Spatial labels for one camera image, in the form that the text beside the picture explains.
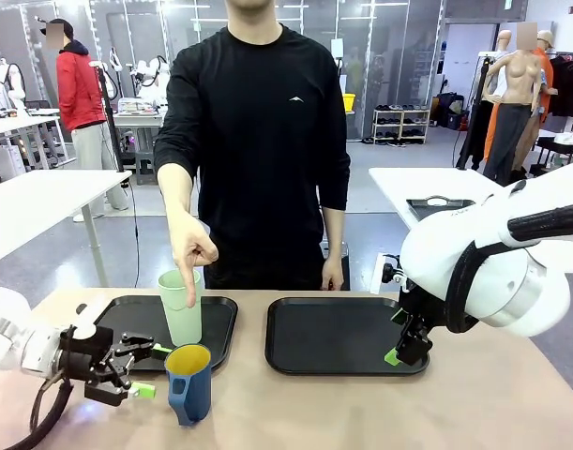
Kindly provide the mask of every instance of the green cup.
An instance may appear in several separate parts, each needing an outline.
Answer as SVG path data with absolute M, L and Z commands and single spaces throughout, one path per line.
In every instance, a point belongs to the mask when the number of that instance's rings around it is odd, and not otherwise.
M 171 270 L 158 279 L 158 292 L 161 295 L 165 319 L 170 329 L 172 343 L 176 347 L 200 342 L 203 335 L 201 323 L 201 274 L 194 271 L 196 304 L 186 305 L 187 290 L 180 271 Z

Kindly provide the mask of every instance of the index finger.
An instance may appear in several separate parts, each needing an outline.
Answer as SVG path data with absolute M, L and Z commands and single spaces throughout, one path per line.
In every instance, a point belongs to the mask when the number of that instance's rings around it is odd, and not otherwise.
M 186 305 L 189 308 L 194 307 L 196 304 L 196 290 L 194 287 L 194 274 L 192 273 L 192 267 L 186 262 L 179 262 L 177 268 L 182 274 L 182 279 L 184 280 L 184 286 L 186 287 Z

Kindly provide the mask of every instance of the black cap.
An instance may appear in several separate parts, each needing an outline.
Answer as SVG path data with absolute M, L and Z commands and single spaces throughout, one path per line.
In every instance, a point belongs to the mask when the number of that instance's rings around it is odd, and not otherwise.
M 73 39 L 73 26 L 71 26 L 71 23 L 69 23 L 64 19 L 52 19 L 50 22 L 47 22 L 47 24 L 49 23 L 62 23 L 63 33 L 65 33 L 65 36 L 67 36 L 70 39 Z M 41 28 L 40 33 L 46 36 L 46 28 Z

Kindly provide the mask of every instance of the neck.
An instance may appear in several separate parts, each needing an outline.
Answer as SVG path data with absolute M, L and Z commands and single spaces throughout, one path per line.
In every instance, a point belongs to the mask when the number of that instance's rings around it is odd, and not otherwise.
M 279 38 L 282 33 L 281 25 L 276 22 L 274 2 L 254 11 L 243 10 L 227 3 L 228 30 L 230 33 L 248 44 L 265 45 Z

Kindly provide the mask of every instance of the tan pants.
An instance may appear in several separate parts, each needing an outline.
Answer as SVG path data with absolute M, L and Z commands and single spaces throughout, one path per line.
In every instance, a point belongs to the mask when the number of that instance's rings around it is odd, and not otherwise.
M 515 158 L 513 159 L 513 170 L 520 171 L 521 166 L 523 166 L 523 161 L 525 161 L 528 153 L 532 149 L 532 146 L 538 139 L 538 133 L 540 132 L 540 114 L 536 117 L 530 117 L 526 128 L 521 134 L 518 146 L 515 149 Z
M 73 140 L 73 147 L 76 149 L 80 169 L 117 170 L 117 162 L 111 144 L 111 133 L 106 122 L 92 127 L 74 129 L 71 131 L 71 139 Z M 120 186 L 108 190 L 107 199 L 115 209 L 128 209 L 128 196 Z M 91 202 L 90 210 L 93 216 L 103 214 L 103 198 L 98 197 Z

